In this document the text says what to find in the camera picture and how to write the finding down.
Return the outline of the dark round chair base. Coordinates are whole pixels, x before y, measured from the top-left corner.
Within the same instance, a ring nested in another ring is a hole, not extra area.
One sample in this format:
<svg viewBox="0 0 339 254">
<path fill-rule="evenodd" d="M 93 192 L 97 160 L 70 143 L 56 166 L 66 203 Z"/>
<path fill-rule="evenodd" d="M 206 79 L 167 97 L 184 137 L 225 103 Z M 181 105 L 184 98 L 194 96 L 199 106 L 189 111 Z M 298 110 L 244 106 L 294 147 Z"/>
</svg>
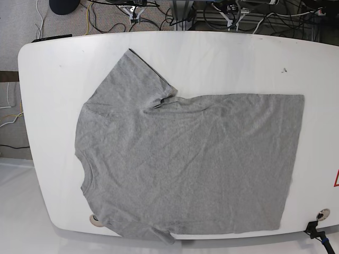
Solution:
<svg viewBox="0 0 339 254">
<path fill-rule="evenodd" d="M 57 15 L 68 15 L 80 4 L 80 0 L 49 0 L 49 7 Z"/>
</svg>

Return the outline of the grey t-shirt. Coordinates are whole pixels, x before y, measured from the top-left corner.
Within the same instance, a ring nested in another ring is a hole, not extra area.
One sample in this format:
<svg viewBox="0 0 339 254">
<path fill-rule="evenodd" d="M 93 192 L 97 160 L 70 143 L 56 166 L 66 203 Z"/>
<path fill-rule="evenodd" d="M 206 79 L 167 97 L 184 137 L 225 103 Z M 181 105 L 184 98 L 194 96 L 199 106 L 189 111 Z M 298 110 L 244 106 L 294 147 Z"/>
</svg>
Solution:
<svg viewBox="0 0 339 254">
<path fill-rule="evenodd" d="M 127 50 L 79 114 L 83 195 L 127 238 L 277 230 L 304 105 L 303 95 L 181 98 Z"/>
</svg>

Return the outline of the red warning triangle sticker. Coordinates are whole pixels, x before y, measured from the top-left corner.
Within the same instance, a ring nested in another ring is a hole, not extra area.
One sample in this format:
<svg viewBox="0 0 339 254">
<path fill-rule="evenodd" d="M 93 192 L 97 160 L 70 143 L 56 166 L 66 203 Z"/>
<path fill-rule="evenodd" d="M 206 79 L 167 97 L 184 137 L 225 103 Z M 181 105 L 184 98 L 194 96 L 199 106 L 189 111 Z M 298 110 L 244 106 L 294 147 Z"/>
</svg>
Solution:
<svg viewBox="0 0 339 254">
<path fill-rule="evenodd" d="M 337 174 L 336 174 L 336 178 L 335 178 L 334 187 L 338 187 L 338 186 L 339 186 L 338 179 L 339 179 L 339 170 L 337 171 Z"/>
</svg>

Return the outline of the aluminium extrusion frame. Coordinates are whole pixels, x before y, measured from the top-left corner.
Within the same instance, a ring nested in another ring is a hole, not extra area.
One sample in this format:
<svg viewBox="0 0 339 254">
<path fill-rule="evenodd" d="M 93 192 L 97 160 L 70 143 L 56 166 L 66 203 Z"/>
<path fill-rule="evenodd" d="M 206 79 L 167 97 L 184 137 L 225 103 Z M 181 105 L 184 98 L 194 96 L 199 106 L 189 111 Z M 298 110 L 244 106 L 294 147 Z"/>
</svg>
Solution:
<svg viewBox="0 0 339 254">
<path fill-rule="evenodd" d="M 261 25 L 296 31 L 313 16 L 325 14 L 317 1 L 169 1 L 171 25 L 186 31 L 204 22 L 214 31 L 256 33 Z"/>
</svg>

